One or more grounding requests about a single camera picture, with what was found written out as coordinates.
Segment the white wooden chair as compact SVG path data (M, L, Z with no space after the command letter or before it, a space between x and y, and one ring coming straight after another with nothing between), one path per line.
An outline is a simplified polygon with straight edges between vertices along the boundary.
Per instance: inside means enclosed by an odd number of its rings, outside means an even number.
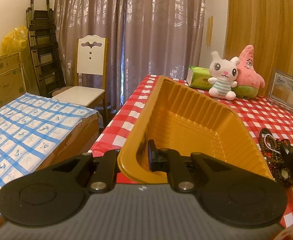
M103 122L107 110L107 46L108 38L87 35L76 43L74 85L53 93L53 99L88 108L101 106Z

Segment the golden plastic tray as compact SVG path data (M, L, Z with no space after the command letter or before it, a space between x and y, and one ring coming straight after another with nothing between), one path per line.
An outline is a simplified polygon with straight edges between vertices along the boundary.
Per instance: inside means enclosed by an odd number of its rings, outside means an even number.
M137 183L166 183L149 168L147 143L180 155L200 152L272 179L257 143L230 107L160 76L118 155L121 173Z

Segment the black folding ladder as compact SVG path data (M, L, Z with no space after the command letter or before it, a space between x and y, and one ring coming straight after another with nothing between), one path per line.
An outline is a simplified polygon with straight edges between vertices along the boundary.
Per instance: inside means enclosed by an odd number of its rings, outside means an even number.
M51 98L65 87L56 38L54 11L46 0L46 9L36 10L34 0L26 10L28 41L36 82L41 96Z

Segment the yellow plastic bag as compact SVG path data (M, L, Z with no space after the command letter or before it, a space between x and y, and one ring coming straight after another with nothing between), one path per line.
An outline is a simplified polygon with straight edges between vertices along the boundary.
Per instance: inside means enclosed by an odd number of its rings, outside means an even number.
M6 34L1 42L0 55L19 53L27 47L28 29L22 25Z

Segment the wooden door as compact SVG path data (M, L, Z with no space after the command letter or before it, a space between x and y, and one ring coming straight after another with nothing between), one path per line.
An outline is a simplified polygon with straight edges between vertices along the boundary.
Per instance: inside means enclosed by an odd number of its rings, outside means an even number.
M254 69L266 83L266 96L274 70L293 75L293 0L229 0L224 56L239 55L254 47Z

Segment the clear picture frame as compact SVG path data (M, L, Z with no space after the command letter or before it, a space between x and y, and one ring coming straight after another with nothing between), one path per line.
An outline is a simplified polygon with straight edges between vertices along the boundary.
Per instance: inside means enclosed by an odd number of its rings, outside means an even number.
M293 113L293 76L275 69L267 99Z

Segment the pink starfish plush toy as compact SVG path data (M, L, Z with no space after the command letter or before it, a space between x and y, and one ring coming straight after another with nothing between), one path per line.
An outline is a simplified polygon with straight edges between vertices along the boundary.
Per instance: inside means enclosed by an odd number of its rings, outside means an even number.
M265 81L253 66L254 47L249 44L245 46L239 56L240 63L237 65L238 85L232 89L238 98L251 99L257 96L259 89L265 87Z

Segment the red white checkered tablecloth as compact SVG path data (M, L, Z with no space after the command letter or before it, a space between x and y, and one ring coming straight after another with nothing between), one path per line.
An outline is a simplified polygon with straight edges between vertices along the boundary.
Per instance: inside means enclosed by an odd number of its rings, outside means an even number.
M139 84L92 145L89 151L95 157L123 146L157 80L157 75L148 75ZM266 127L275 138L287 139L293 146L293 114L290 112L272 105L262 96L251 100L224 100L223 103L236 111L255 141L258 141L260 130ZM287 196L288 205L280 222L285 227L293 225L293 186L287 190Z

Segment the brown cardboard box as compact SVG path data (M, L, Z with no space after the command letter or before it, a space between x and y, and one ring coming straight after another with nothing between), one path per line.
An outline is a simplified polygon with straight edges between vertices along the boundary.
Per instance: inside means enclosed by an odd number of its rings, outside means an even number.
M0 56L0 108L24 93L20 53Z

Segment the grey patterned curtain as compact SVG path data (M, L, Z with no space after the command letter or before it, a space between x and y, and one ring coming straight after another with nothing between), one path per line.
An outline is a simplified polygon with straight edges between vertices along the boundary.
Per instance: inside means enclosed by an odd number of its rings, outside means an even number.
M77 40L108 38L107 100L119 109L149 74L184 79L200 62L205 0L55 0L66 84L75 83Z

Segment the blue white checkered cloth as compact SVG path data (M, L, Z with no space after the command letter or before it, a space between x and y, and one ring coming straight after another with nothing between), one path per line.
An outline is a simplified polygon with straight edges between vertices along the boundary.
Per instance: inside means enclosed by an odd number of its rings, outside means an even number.
M88 148L103 120L96 110L25 93L0 108L0 189Z

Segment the white bunny plush toy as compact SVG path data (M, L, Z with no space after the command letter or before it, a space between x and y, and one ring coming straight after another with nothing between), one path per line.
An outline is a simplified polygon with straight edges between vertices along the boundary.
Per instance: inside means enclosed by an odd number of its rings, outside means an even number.
M234 100L236 94L232 88L238 85L236 78L238 77L237 65L240 59L235 56L231 60L222 59L217 51L211 53L212 62L209 66L211 77L208 82L211 84L209 95L215 98L226 100Z

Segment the wooden wall hanging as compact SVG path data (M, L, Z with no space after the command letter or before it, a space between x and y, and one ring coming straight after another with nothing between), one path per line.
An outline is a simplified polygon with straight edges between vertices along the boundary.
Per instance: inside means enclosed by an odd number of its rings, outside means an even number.
M211 46L212 41L212 34L213 34L213 23L214 23L214 17L210 16L207 21L207 34L206 34L206 46Z

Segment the black wrist watch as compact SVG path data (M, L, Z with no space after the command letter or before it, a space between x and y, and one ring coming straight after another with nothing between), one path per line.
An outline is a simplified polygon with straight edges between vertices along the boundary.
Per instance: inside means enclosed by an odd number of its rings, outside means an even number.
M293 186L293 146L288 139L280 142L279 152L281 163L275 172L276 180L283 187L288 188Z

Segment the green tissue pack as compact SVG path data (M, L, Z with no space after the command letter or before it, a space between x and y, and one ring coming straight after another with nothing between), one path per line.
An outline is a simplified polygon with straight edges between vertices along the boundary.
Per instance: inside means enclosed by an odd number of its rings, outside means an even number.
M187 83L189 87L209 90L212 85L208 82L208 79L211 77L209 69L189 66L187 74Z

